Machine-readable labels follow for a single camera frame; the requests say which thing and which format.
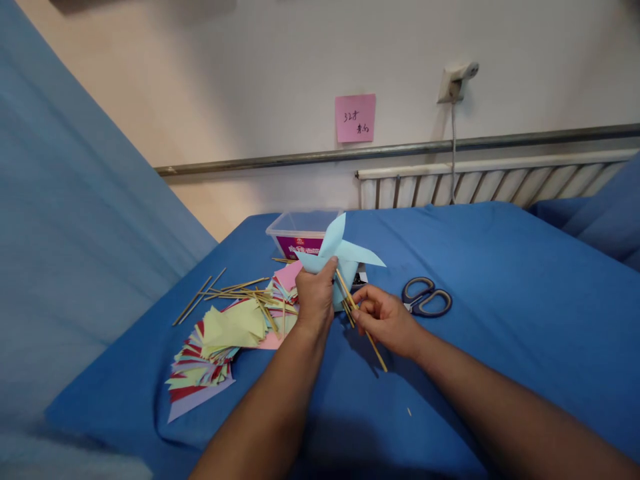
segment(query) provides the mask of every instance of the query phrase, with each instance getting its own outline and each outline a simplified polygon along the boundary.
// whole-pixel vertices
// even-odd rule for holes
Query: light blue pinwheel
[[[332,221],[327,227],[325,238],[322,240],[322,246],[318,255],[310,255],[304,252],[295,252],[302,266],[310,273],[318,273],[332,256],[338,257],[338,269],[347,284],[347,288],[351,288],[355,272],[359,263],[368,263],[370,265],[379,265],[386,267],[384,262],[371,250],[368,250],[354,243],[342,240],[345,234],[345,221],[347,214],[343,213],[336,220]],[[333,309],[342,311],[342,300],[345,294],[340,286],[340,282],[336,279],[333,285]]]

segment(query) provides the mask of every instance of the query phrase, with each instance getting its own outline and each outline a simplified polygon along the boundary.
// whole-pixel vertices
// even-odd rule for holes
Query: plastic box
[[[343,210],[284,212],[267,228],[283,258],[296,260],[296,251],[317,255],[329,224]]]

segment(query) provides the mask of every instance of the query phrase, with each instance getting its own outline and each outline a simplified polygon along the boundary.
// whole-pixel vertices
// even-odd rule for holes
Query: bed
[[[163,382],[171,358],[211,304],[200,304],[184,324],[171,324],[223,267],[222,285],[279,267],[264,234],[276,216],[249,217],[238,226],[56,398],[46,412],[49,422],[142,457],[158,478],[186,477],[273,353],[243,351],[234,364],[234,385],[167,424]],[[419,319],[425,328],[558,404],[640,461],[638,272],[500,202],[350,211],[345,239],[388,265],[368,266],[370,282],[399,294],[407,280],[426,275],[452,294],[445,316]],[[386,374],[366,338],[337,317],[295,472],[494,472],[429,379],[412,363],[384,348],[381,353]]]

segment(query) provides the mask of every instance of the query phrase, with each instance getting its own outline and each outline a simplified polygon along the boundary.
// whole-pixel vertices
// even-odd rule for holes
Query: scissor handle
[[[415,295],[409,296],[409,287],[412,286],[414,283],[417,283],[417,282],[422,282],[422,283],[426,284],[427,288],[425,288],[424,290],[416,293]],[[416,299],[418,299],[419,297],[422,297],[423,295],[431,293],[434,289],[435,289],[435,284],[433,283],[433,281],[431,279],[428,279],[426,277],[416,277],[414,279],[411,279],[405,285],[405,289],[402,290],[402,302],[404,302],[404,303],[413,303]]]
[[[428,304],[431,300],[433,300],[436,297],[440,297],[445,301],[445,307],[442,310],[440,310],[439,312],[426,311],[424,309],[424,306],[426,304]],[[438,290],[434,290],[433,292],[431,292],[430,296],[428,296],[424,300],[418,302],[417,305],[414,305],[413,308],[411,309],[411,312],[413,314],[415,314],[415,315],[420,315],[421,317],[427,317],[427,318],[441,317],[442,315],[444,315],[446,312],[448,312],[451,309],[451,304],[452,303],[453,303],[453,300],[452,300],[450,294],[448,294],[444,290],[438,289]]]

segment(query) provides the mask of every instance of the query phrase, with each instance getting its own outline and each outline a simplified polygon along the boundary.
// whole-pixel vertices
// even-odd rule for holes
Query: radiator
[[[506,201],[527,208],[539,200],[590,197],[637,149],[358,170],[360,208],[448,205],[451,182],[457,204]]]

